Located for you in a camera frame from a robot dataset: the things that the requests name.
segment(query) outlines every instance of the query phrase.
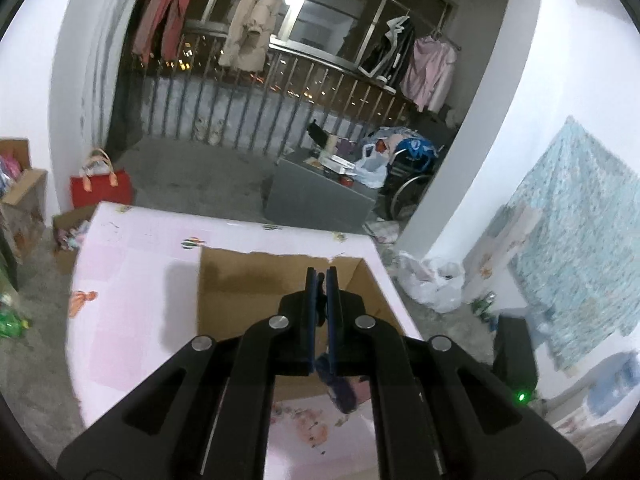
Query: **white plastic bag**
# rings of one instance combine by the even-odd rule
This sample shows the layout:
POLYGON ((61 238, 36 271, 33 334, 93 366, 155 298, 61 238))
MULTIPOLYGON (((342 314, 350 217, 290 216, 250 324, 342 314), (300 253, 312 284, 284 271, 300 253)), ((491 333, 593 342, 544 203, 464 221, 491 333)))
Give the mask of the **white plastic bag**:
POLYGON ((376 151, 375 144, 365 144, 362 147, 362 158, 355 164, 355 180, 371 189, 379 189, 385 185, 386 165, 388 156, 376 151))
POLYGON ((421 262, 405 252, 398 257, 398 283, 412 300, 440 314, 460 306, 465 284, 465 271, 460 264, 440 258, 421 262))

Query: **small table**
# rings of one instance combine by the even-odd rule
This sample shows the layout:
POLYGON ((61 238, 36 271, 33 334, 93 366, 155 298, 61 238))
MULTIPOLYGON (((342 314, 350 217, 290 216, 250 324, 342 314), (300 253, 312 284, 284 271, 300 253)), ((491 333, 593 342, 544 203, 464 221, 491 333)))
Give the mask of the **small table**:
POLYGON ((361 233, 378 200, 378 190, 359 182, 346 187, 305 161, 313 157, 299 148, 280 159, 265 216, 276 224, 361 233))

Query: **pink pants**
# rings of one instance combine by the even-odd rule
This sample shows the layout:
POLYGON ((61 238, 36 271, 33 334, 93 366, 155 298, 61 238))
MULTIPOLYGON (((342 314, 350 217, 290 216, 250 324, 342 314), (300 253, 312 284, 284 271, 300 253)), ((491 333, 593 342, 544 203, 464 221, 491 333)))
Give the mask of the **pink pants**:
POLYGON ((162 34, 162 58, 175 59, 178 55, 178 42, 184 24, 184 15, 189 0, 150 0, 140 20, 133 41, 133 53, 142 56, 142 62, 149 62, 151 42, 156 28, 166 15, 166 25, 162 34))

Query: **red handbag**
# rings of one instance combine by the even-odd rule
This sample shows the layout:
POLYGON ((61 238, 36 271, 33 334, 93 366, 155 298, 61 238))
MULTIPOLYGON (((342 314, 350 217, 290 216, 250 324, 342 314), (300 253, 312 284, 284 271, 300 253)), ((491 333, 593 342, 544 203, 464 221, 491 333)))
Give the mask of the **red handbag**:
POLYGON ((124 170, 113 171, 113 164, 103 150, 93 150, 80 170, 80 176, 71 177, 71 202, 74 208, 100 202, 115 202, 130 205, 133 202, 131 179, 124 170), (109 174, 91 175, 87 167, 92 162, 103 161, 109 174))

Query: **concrete floor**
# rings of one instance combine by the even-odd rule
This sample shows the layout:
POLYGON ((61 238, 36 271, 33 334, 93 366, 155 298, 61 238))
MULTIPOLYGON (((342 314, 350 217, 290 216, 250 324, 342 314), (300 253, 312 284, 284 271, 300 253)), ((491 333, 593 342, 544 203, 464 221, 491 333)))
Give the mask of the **concrete floor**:
MULTIPOLYGON (((266 222, 262 213, 274 162, 205 144, 145 137, 124 153, 139 206, 266 222)), ((25 432, 51 462, 82 431, 65 362, 70 279, 54 266, 50 232, 20 268, 20 312, 33 327, 0 340, 0 390, 25 432)), ((388 248, 380 247, 383 260, 388 248)), ((443 333, 473 357, 492 360, 492 339, 467 306, 440 315, 400 294, 425 338, 443 333)))

